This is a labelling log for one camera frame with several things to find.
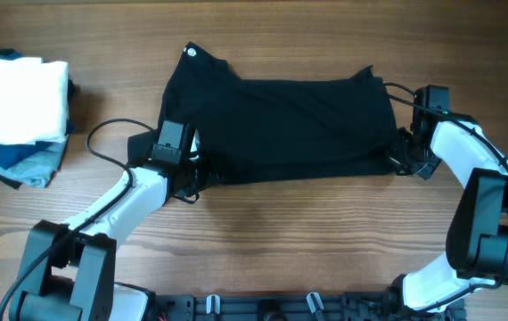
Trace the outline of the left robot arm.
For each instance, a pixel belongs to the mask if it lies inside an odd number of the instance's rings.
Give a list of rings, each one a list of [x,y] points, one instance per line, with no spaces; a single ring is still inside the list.
[[[84,211],[30,230],[17,279],[0,304],[0,319],[145,320],[148,290],[115,280],[118,249],[171,198],[195,202],[217,172],[194,154],[179,164],[125,167],[121,179]]]

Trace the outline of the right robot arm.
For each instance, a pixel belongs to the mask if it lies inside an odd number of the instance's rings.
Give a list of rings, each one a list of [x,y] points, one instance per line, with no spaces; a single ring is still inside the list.
[[[464,115],[419,112],[413,138],[444,161],[463,187],[446,250],[388,288],[384,311],[412,317],[443,312],[476,291],[508,285],[508,159]]]

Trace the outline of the black t-shirt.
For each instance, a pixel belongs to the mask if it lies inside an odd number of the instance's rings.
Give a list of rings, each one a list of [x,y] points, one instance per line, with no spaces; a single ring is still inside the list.
[[[387,152],[398,137],[395,115],[370,67],[328,81],[245,79],[190,42],[160,119],[196,129],[221,185],[394,171]]]

